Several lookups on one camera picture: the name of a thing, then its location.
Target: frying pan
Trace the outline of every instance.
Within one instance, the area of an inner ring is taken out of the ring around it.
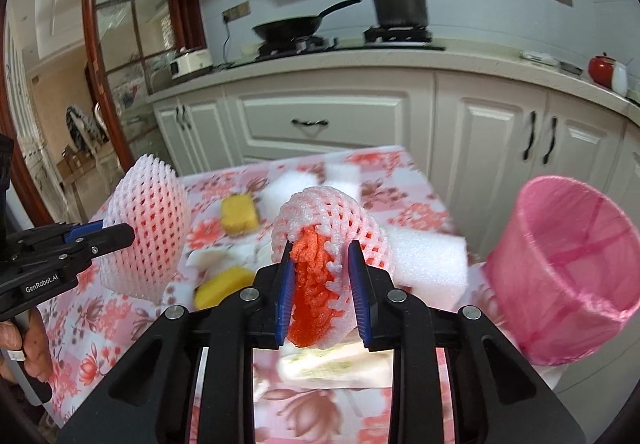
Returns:
[[[336,10],[350,5],[359,4],[362,0],[345,0],[327,7],[317,16],[299,16],[286,20],[270,21],[254,27],[254,32],[265,41],[290,41],[293,39],[308,38],[316,33],[322,18]]]

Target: pink trash can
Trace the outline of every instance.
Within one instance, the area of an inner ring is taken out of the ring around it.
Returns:
[[[591,186],[538,177],[520,190],[484,273],[529,361],[570,363],[618,334],[640,306],[640,235]]]

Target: pink plastic bin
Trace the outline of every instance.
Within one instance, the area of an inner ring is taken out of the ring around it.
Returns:
[[[484,272],[529,361],[570,363],[618,334],[640,306],[640,235],[596,189],[539,177],[520,190]]]

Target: pink floral tablecloth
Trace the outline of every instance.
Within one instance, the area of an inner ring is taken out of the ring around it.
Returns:
[[[49,336],[54,373],[52,401],[47,411],[62,426],[120,356],[169,305],[193,308],[194,289],[205,271],[187,266],[193,249],[223,244],[220,201],[235,192],[254,195],[290,170],[324,177],[325,163],[358,164],[362,171],[362,204],[382,224],[418,230],[454,233],[446,208],[435,195],[408,153],[400,147],[353,150],[342,153],[252,164],[182,179],[191,206],[191,230],[178,272],[164,294],[164,305],[123,296],[102,286],[97,266],[79,275],[77,288],[40,306]],[[94,220],[104,214],[106,204]],[[254,240],[269,235],[263,224]],[[490,289],[476,271],[474,289],[465,296],[500,322]],[[446,440],[453,440],[451,400],[444,354],[438,354]],[[278,376],[277,352],[256,352],[254,370],[268,389],[255,403],[258,442],[333,442],[383,444],[387,442],[390,389],[305,390],[283,384]],[[195,413],[198,413],[196,399]]]

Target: silver screw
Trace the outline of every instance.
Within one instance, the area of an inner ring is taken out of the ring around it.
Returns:
[[[406,292],[402,289],[391,289],[386,293],[386,297],[393,303],[402,303],[406,300]]]
[[[258,299],[258,296],[260,296],[260,292],[253,287],[247,287],[240,291],[240,297],[244,301],[253,301],[254,299]]]
[[[482,312],[478,307],[474,307],[473,305],[467,305],[462,307],[462,313],[467,319],[480,319]]]
[[[183,314],[184,307],[182,305],[171,305],[167,310],[164,311],[164,315],[169,319],[181,318]]]

